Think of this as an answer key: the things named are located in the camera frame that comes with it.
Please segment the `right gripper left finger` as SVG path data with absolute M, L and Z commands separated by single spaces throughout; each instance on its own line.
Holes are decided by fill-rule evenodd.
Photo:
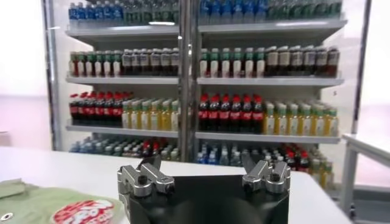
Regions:
M 117 171 L 119 194 L 148 197 L 153 189 L 161 194 L 173 194 L 176 188 L 175 180 L 162 173 L 160 166 L 160 155 L 143 159 L 137 167 L 121 166 Z

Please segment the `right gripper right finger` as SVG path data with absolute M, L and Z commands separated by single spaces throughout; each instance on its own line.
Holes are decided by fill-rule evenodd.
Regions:
M 246 174 L 242 177 L 242 187 L 246 192 L 265 189 L 272 194 L 282 194 L 290 189 L 291 169 L 284 161 L 271 164 L 267 160 L 254 163 L 248 154 L 242 155 L 242 165 Z

